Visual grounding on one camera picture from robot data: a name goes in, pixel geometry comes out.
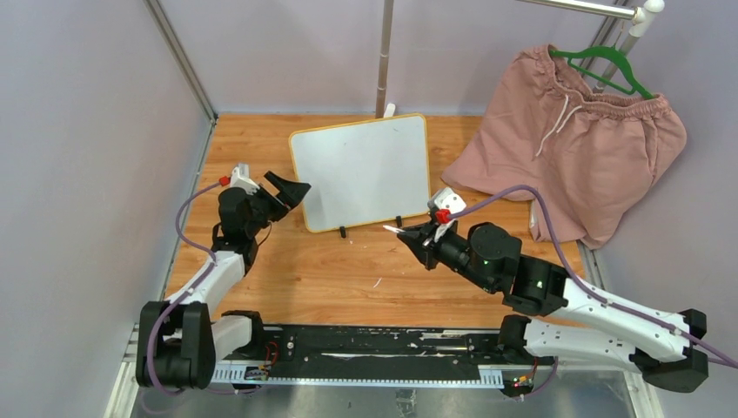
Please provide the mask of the red white marker pen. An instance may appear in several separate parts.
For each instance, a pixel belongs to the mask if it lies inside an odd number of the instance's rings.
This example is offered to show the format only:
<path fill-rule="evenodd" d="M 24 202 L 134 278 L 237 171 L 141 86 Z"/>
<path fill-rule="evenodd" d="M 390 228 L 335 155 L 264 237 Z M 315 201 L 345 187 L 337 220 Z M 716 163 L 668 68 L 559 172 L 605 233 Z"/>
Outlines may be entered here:
<path fill-rule="evenodd" d="M 383 228 L 389 232 L 396 233 L 396 234 L 405 232 L 403 228 L 397 227 L 397 226 L 383 225 Z"/>

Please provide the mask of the yellow framed whiteboard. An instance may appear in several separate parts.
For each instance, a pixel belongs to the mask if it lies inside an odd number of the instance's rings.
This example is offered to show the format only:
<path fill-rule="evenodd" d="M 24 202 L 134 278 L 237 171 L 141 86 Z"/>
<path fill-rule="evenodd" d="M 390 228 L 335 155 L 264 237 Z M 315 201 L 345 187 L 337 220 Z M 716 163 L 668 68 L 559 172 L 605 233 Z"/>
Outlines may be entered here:
<path fill-rule="evenodd" d="M 426 119 L 419 113 L 296 131 L 289 137 L 312 233 L 420 216 L 431 196 Z"/>

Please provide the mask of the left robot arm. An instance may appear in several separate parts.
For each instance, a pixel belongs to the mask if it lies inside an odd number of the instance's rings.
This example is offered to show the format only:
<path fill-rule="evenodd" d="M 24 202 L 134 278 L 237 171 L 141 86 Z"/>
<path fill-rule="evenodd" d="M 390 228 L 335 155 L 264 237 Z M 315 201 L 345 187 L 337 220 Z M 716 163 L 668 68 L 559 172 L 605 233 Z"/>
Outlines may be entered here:
<path fill-rule="evenodd" d="M 164 300 L 147 302 L 139 315 L 136 381 L 144 388 L 176 396 L 186 389 L 206 389 L 216 365 L 238 352 L 259 358 L 266 336 L 258 313 L 235 312 L 212 320 L 211 310 L 250 272 L 261 246 L 258 235 L 297 208 L 312 189 L 308 183 L 267 172 L 271 194 L 255 182 L 245 164 L 193 193 L 178 209 L 175 229 L 185 244 L 205 253 L 205 263 L 185 285 Z M 218 223 L 211 245 L 184 234 L 183 215 L 205 193 L 218 190 Z"/>

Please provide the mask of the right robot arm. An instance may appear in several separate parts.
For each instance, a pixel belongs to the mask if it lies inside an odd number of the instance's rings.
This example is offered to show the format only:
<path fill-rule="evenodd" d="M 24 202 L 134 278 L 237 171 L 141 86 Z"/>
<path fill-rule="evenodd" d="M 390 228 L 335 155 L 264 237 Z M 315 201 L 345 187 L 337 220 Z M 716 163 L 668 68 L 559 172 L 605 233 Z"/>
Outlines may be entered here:
<path fill-rule="evenodd" d="M 428 270 L 442 264 L 513 309 L 496 341 L 500 358 L 557 357 L 638 373 L 657 388 L 694 392 L 709 376 L 708 357 L 693 338 L 704 313 L 659 313 L 569 276 L 554 263 L 522 253 L 520 239 L 495 224 L 466 237 L 433 222 L 396 233 Z"/>

